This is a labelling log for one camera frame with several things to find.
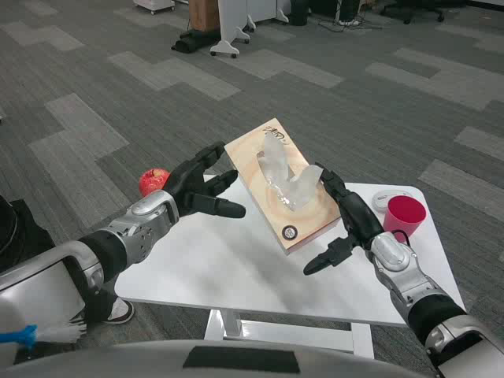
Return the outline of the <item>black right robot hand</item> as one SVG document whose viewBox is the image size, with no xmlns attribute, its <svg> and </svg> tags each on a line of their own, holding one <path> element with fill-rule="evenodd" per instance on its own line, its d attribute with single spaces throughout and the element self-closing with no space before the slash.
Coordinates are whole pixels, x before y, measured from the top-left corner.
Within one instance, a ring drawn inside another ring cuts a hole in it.
<svg viewBox="0 0 504 378">
<path fill-rule="evenodd" d="M 321 182 L 339 208 L 347 236 L 338 237 L 330 242 L 324 253 L 318 254 L 310 261 L 303 269 L 305 276 L 329 266 L 336 267 L 348 259 L 357 246 L 368 250 L 372 240 L 384 232 L 382 224 L 358 193 L 347 189 L 346 184 L 335 172 L 326 169 L 318 162 L 316 166 L 322 168 Z"/>
</svg>

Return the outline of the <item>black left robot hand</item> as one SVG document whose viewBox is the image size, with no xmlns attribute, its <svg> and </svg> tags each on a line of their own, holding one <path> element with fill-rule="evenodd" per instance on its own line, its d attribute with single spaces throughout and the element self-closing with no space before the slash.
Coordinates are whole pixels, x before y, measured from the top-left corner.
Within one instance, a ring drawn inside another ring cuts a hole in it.
<svg viewBox="0 0 504 378">
<path fill-rule="evenodd" d="M 180 217 L 193 213 L 237 219 L 245 217 L 244 206 L 218 197 L 237 180 L 236 170 L 204 180 L 204 172 L 215 165 L 224 152 L 223 142 L 214 143 L 171 171 L 163 190 L 174 198 Z"/>
</svg>

